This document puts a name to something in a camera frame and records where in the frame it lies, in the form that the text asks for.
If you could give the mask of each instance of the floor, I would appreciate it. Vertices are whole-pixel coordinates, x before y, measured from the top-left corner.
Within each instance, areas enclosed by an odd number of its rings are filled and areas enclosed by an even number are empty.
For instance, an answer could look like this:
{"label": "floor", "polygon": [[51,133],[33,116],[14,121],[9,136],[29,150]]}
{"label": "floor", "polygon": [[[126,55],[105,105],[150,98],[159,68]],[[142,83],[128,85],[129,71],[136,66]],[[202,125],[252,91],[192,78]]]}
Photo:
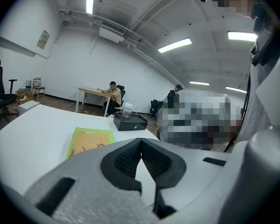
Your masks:
{"label": "floor", "polygon": [[[61,99],[57,99],[57,98],[52,98],[52,97],[48,97],[48,96],[45,96],[44,98],[41,96],[39,101],[42,105],[47,105],[47,106],[50,106],[50,107],[53,107],[53,108],[57,108],[57,109],[61,109],[61,110],[67,110],[67,111],[71,111],[71,112],[74,112],[75,108],[76,108],[76,103],[74,103],[74,102],[61,100]],[[13,105],[13,106],[10,105],[9,111],[10,112],[17,112],[17,106],[16,105]],[[105,111],[104,111],[103,108],[97,107],[97,106],[84,105],[82,107],[82,105],[79,105],[78,112],[103,117]],[[153,135],[156,136],[155,132],[157,130],[157,125],[156,125],[155,117],[150,116],[150,115],[142,115],[142,116],[148,121],[147,129]],[[16,118],[16,116],[9,116],[8,117],[9,122],[14,120],[15,118]],[[4,128],[7,124],[8,123],[7,123],[6,120],[4,120],[4,119],[0,120],[0,130],[2,128]],[[225,144],[214,145],[212,151],[223,152],[225,150],[225,148],[226,148]]]}

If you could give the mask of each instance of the wooden chair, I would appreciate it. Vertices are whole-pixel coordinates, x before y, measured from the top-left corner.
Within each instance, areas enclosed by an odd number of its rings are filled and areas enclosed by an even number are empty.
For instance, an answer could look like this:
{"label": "wooden chair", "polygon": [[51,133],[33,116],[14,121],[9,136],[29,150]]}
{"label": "wooden chair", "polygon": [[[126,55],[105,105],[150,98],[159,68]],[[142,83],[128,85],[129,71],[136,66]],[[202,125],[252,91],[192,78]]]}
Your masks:
{"label": "wooden chair", "polygon": [[40,82],[41,82],[41,79],[40,79],[40,78],[34,78],[34,79],[33,79],[33,91],[32,91],[32,93],[33,93],[33,95],[34,95],[34,94],[35,94],[35,91],[38,91],[38,92],[37,92],[37,101],[38,101],[38,98],[39,98],[39,93],[40,93],[40,91],[43,91],[43,97],[45,97],[45,87],[40,86],[40,85],[39,85]]}

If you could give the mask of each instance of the transparent container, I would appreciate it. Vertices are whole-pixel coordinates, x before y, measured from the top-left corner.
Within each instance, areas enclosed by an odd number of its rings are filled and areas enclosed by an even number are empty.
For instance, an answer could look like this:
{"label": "transparent container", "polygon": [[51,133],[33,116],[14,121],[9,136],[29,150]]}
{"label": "transparent container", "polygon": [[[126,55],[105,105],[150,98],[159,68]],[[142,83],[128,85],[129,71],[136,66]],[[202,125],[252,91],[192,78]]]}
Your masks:
{"label": "transparent container", "polygon": [[121,111],[121,116],[125,119],[129,119],[132,115],[132,111],[133,111],[133,105],[129,103],[125,103],[125,106]]}

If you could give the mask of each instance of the white tabletop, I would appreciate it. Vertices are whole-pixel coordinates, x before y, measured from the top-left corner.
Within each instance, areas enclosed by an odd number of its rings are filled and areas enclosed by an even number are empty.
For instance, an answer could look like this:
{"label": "white tabletop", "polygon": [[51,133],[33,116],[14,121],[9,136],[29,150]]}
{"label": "white tabletop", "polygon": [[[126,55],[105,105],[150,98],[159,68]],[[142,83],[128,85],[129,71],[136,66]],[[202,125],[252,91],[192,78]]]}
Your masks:
{"label": "white tabletop", "polygon": [[[20,194],[38,178],[65,160],[76,127],[105,129],[116,141],[134,138],[157,139],[147,129],[119,132],[112,118],[85,115],[38,105],[0,131],[0,179]],[[142,187],[154,185],[147,169],[138,165],[136,179]],[[147,204],[152,204],[149,197]]]}

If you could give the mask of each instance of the green book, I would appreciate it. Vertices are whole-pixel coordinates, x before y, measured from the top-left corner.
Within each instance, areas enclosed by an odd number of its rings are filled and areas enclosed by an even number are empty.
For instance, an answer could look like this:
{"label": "green book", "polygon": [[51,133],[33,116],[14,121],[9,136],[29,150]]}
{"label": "green book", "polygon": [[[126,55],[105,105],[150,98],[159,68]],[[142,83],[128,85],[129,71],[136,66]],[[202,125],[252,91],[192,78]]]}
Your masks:
{"label": "green book", "polygon": [[102,147],[115,142],[112,131],[76,127],[66,153],[68,159],[89,149]]}

